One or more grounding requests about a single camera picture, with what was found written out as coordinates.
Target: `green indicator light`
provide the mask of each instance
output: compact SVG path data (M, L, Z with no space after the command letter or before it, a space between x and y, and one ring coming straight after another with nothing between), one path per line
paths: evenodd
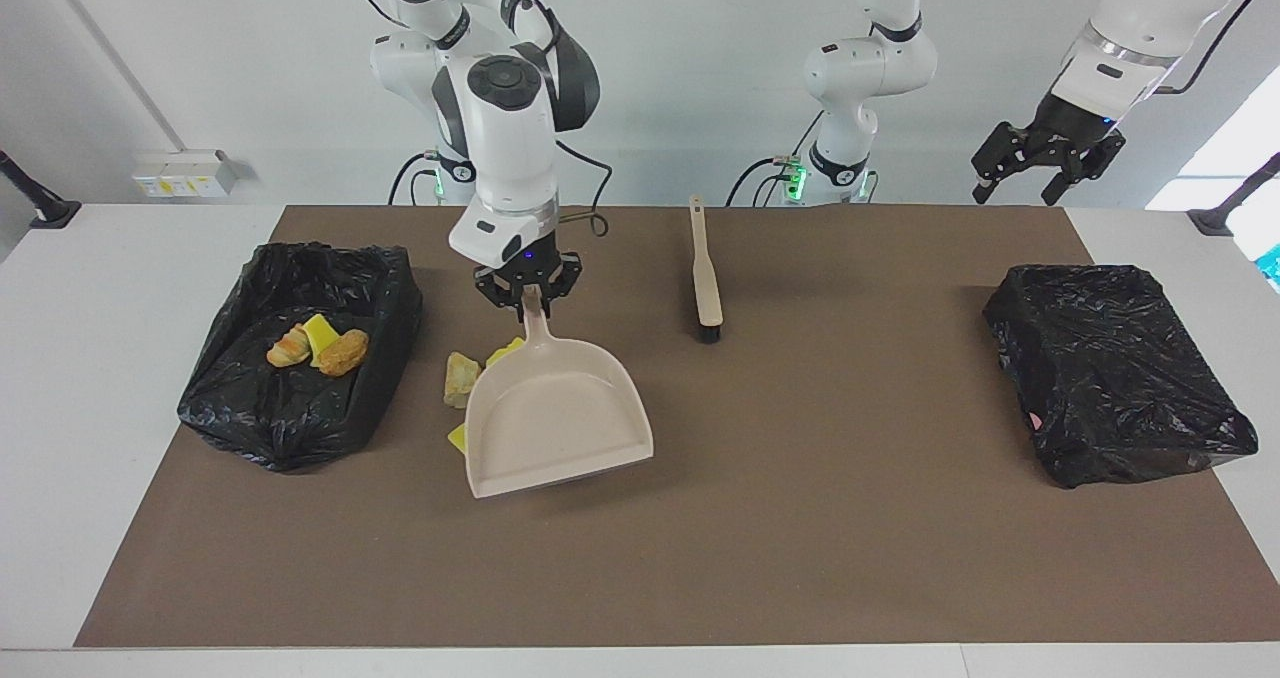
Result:
M787 194L790 198L799 203L800 198L804 198L804 183L809 180L809 169L804 166L796 166L791 173L791 185L787 185Z

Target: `brown table mat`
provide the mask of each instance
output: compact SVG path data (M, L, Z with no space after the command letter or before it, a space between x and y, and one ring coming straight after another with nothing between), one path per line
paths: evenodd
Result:
M520 330L439 209L288 209L274 240L407 246L428 317L369 449L276 476L186 429L77 646L648 646L1280 640L1212 473L1053 487L980 310L1088 264L1050 209L713 210L700 345L684 209L561 232L557 335L627 365L653 461L475 501L444 358Z

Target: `black pole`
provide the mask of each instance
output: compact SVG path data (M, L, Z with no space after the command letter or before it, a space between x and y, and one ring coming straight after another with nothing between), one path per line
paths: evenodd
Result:
M5 154L3 150L0 150L0 173L4 173L4 177L9 178L9 182L17 185L27 196L27 200L35 205L36 217L31 221L32 228L65 226L76 216L77 210L81 209L79 201L61 200L54 191L41 185L36 178L28 177L22 168L18 168L17 162L13 162L9 154Z
M1234 235L1231 228L1226 226L1226 217L1233 210L1242 207L1244 201L1260 187L1266 185L1267 180L1275 178L1276 173L1280 173L1280 154L1272 155L1266 166L1258 168L1258 171L1253 173L1252 177L1244 178L1244 183L1222 205L1211 210L1188 210L1187 216L1204 235Z

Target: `croissant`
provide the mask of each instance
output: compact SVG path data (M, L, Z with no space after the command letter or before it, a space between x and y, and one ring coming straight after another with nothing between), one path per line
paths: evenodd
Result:
M302 363L310 356L311 344L307 342L307 333L302 330L301 322L294 322L283 339L266 351L266 362L275 365L276 368L288 368L289 365Z

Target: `dustpan handle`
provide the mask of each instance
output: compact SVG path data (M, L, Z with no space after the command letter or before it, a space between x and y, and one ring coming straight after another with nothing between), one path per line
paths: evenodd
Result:
M530 345L543 345L552 342L553 335L547 326L547 313L543 313L543 290L539 287L525 287L521 301L525 307L525 340Z

